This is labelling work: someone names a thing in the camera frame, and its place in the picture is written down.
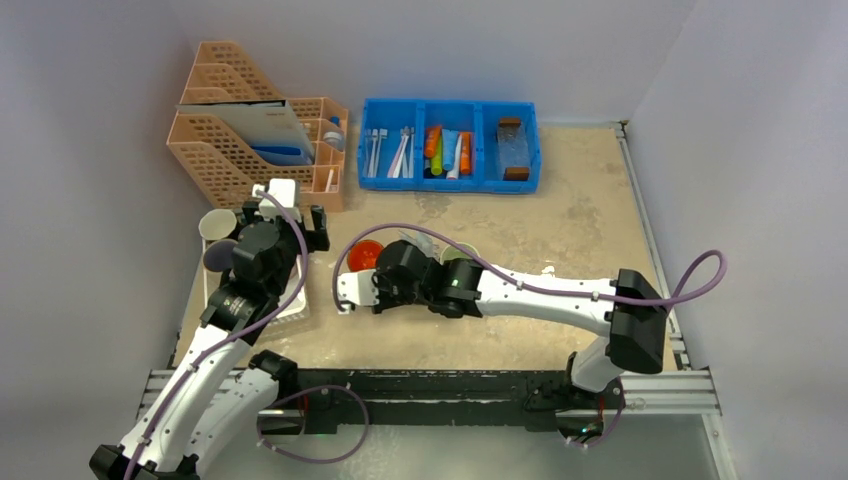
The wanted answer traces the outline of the orange translucent cup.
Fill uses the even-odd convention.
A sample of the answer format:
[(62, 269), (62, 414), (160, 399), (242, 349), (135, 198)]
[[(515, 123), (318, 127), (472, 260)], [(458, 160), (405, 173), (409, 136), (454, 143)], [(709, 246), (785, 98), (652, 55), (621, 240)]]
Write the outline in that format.
[(348, 269), (351, 272), (375, 269), (383, 249), (383, 245), (375, 240), (364, 239), (356, 242), (346, 258)]

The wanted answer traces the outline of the light green ceramic mug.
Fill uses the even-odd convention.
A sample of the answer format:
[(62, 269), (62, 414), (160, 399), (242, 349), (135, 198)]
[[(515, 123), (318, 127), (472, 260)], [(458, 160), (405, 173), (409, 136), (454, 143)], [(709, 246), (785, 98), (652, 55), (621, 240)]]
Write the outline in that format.
[(460, 242), (459, 245), (460, 247), (447, 245), (440, 254), (440, 261), (446, 263), (456, 259), (472, 259), (479, 255), (478, 250), (473, 245), (464, 242)]

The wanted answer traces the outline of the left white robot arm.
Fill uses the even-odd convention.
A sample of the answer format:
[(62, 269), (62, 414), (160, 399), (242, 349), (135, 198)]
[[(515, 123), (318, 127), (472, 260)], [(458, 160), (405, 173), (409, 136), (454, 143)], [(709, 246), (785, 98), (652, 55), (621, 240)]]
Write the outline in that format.
[(192, 342), (152, 406), (116, 445), (101, 445), (89, 466), (98, 479), (200, 479), (241, 423), (270, 405), (297, 399), (295, 362), (259, 356), (219, 397), (222, 383), (265, 327), (301, 293), (308, 256), (330, 246), (326, 214), (310, 209), (307, 229), (297, 209), (247, 202), (227, 238), (205, 252), (221, 275)]

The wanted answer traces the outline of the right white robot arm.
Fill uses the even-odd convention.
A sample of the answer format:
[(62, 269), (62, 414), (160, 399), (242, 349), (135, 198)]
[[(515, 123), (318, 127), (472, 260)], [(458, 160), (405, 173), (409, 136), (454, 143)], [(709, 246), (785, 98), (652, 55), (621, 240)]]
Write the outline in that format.
[(584, 407), (624, 372), (658, 374), (664, 367), (667, 308), (638, 271), (613, 279), (534, 276), (469, 258), (441, 263), (407, 241), (378, 256), (373, 310), (423, 305), (447, 318), (518, 316), (586, 330), (595, 340), (576, 352), (561, 381), (564, 399)]

